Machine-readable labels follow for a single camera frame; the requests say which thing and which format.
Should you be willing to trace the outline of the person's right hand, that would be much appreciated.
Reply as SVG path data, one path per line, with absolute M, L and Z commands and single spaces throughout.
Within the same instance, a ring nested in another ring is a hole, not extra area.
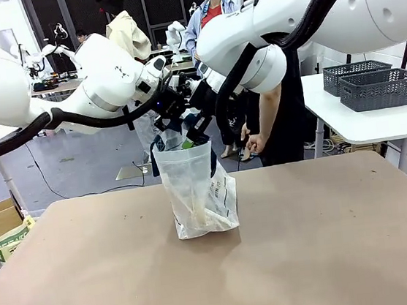
M 249 135 L 246 142 L 246 148 L 251 153 L 261 154 L 266 146 L 267 138 L 262 134 Z

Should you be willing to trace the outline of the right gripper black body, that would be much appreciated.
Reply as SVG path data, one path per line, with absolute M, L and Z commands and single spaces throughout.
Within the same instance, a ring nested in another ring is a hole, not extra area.
M 189 104 L 193 108 L 202 111 L 206 116 L 216 114 L 216 93 L 206 80 L 186 81 L 186 87 L 190 89 Z

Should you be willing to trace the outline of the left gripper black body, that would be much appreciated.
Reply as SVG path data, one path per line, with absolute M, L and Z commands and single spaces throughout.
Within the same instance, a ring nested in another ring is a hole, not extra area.
M 177 119 L 186 110 L 186 102 L 182 94 L 171 89 L 169 86 L 161 86 L 151 96 L 149 102 L 151 110 L 160 119 Z

